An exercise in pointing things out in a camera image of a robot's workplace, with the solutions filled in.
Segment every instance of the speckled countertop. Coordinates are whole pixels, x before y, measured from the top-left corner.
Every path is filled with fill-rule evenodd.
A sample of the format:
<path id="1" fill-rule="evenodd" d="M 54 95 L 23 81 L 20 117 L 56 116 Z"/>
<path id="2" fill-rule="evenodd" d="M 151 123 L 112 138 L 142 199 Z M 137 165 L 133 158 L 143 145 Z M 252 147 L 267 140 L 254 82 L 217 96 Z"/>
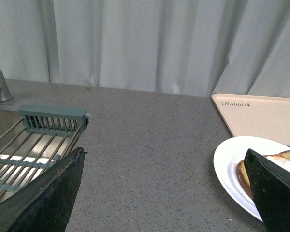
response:
<path id="1" fill-rule="evenodd" d="M 218 181 L 231 137 L 210 98 L 7 80 L 14 100 L 86 109 L 88 152 L 67 232 L 265 232 Z"/>

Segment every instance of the sandwich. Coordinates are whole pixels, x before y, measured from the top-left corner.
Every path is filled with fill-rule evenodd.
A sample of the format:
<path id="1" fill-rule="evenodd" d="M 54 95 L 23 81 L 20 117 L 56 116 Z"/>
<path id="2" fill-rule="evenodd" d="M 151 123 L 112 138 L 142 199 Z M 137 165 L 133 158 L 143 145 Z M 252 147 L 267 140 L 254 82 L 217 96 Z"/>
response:
<path id="1" fill-rule="evenodd" d="M 277 155 L 266 155 L 265 157 L 290 172 L 290 150 L 281 152 Z M 238 163 L 236 175 L 244 191 L 253 199 L 250 181 L 244 166 L 244 160 Z"/>

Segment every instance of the wire dish rack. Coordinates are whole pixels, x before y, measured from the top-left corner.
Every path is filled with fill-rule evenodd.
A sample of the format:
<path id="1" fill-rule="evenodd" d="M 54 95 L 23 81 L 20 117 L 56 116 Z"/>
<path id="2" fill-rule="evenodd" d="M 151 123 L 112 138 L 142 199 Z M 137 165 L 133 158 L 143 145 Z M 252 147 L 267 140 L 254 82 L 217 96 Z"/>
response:
<path id="1" fill-rule="evenodd" d="M 85 110 L 23 105 L 0 136 L 0 203 L 60 161 L 85 130 Z"/>

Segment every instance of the white curtain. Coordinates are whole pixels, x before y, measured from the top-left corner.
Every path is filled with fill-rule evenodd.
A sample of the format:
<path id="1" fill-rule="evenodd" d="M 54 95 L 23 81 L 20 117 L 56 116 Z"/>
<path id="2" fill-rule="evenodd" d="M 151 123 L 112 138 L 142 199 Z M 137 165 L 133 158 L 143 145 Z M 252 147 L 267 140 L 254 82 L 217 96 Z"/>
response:
<path id="1" fill-rule="evenodd" d="M 290 97 L 290 0 L 0 0 L 6 78 Z"/>

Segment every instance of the cutting board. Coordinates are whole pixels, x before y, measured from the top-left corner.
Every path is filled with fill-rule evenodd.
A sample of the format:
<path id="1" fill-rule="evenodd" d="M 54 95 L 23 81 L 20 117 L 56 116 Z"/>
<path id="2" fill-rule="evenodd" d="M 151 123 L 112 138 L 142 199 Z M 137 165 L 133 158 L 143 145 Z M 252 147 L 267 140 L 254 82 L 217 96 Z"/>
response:
<path id="1" fill-rule="evenodd" d="M 217 109 L 235 136 L 256 136 L 290 146 L 290 98 L 214 94 Z"/>

